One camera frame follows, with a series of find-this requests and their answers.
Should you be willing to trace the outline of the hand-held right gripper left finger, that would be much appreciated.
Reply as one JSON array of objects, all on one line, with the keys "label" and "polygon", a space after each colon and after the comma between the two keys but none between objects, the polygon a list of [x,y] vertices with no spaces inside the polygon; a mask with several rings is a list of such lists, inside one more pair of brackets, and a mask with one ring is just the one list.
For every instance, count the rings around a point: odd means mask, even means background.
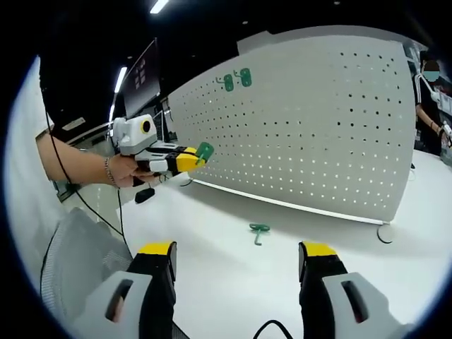
[{"label": "hand-held right gripper left finger", "polygon": [[86,299],[73,327],[81,338],[171,338],[177,243],[143,246]]}]

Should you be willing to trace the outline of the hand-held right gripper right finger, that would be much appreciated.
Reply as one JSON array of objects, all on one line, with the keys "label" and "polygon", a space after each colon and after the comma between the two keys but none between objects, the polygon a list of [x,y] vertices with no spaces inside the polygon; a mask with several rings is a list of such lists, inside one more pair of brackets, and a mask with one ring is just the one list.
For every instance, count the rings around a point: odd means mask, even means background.
[{"label": "hand-held right gripper right finger", "polygon": [[326,244],[299,243],[299,304],[305,338],[404,338],[387,297],[359,273],[347,271]]}]

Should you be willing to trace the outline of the person's left hand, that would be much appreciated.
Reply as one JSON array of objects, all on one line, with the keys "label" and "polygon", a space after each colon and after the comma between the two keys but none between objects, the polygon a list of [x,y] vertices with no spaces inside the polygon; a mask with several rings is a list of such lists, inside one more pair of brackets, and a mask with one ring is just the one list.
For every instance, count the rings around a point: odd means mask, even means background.
[{"label": "person's left hand", "polygon": [[132,157],[115,155],[107,160],[107,175],[119,188],[132,187],[134,180],[153,184],[159,182],[160,175],[138,168]]}]

